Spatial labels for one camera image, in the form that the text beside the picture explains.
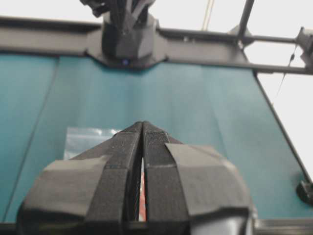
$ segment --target plastic bag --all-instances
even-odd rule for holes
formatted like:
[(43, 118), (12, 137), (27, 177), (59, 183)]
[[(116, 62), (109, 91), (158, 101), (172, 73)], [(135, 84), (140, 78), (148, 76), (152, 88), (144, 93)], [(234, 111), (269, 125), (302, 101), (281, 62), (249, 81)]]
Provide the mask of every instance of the plastic bag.
[(114, 129), (68, 127), (63, 159), (69, 160), (112, 138), (117, 132)]

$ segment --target textured build surface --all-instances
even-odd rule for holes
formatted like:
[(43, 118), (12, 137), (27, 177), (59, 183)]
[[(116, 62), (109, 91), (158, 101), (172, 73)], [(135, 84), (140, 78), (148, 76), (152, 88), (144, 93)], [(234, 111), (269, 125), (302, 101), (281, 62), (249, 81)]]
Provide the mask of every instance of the textured build surface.
[(239, 169), (261, 219), (313, 216), (295, 193), (304, 176), (251, 70), (162, 63), (131, 72), (90, 58), (5, 54), (0, 68), (4, 221), (15, 220), (36, 176), (63, 157), (67, 127), (122, 130), (139, 120), (183, 143), (214, 146)]

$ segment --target black bracket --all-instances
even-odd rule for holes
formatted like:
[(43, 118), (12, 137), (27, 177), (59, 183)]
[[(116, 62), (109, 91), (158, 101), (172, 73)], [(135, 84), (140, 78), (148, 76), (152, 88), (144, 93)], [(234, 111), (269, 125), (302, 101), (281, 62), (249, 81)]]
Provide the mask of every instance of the black bracket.
[(302, 60), (308, 68), (313, 68), (313, 30), (302, 27), (296, 42), (303, 49)]
[(313, 205), (313, 184), (301, 181), (297, 187), (297, 194), (305, 203)]

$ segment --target cable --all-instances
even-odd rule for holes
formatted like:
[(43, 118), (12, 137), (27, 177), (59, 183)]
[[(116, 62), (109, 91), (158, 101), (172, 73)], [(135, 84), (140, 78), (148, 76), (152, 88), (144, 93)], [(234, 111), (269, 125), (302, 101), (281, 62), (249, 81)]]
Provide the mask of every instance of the cable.
[[(295, 51), (297, 50), (297, 47), (298, 47), (298, 44), (296, 44), (295, 47), (294, 47), (294, 51), (293, 51), (293, 54), (291, 54), (291, 57), (290, 57), (290, 60), (289, 60), (289, 63), (288, 63), (288, 67), (290, 67), (292, 61), (293, 61), (294, 58), (295, 58)], [(280, 90), (281, 90), (281, 88), (282, 88), (282, 85), (283, 85), (283, 82), (284, 82), (284, 80), (285, 80), (285, 77), (286, 77), (286, 73), (284, 73), (284, 75), (283, 75), (282, 81), (280, 82), (278, 91), (277, 91), (276, 96), (275, 96), (275, 98), (274, 98), (274, 100), (273, 100), (273, 102), (272, 102), (272, 105), (274, 105), (274, 102), (276, 101), (276, 99), (277, 99), (277, 97), (278, 97), (278, 95), (279, 95), (279, 92), (280, 92)]]

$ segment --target vertical rod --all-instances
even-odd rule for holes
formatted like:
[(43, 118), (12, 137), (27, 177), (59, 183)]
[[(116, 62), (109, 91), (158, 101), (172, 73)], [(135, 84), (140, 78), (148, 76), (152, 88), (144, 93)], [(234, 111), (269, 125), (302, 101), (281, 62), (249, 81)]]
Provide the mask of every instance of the vertical rod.
[(202, 25), (202, 31), (207, 31), (209, 28), (213, 5), (214, 5), (214, 0), (208, 0), (205, 15), (204, 15), (204, 20), (203, 20), (203, 25)]
[(252, 7), (254, 4), (254, 0), (246, 0), (246, 4), (244, 7), (243, 14), (241, 16), (240, 24), (239, 24), (239, 33), (238, 33), (238, 38), (241, 39), (244, 37), (245, 32), (246, 32), (246, 26), (249, 21), (249, 17), (252, 11)]

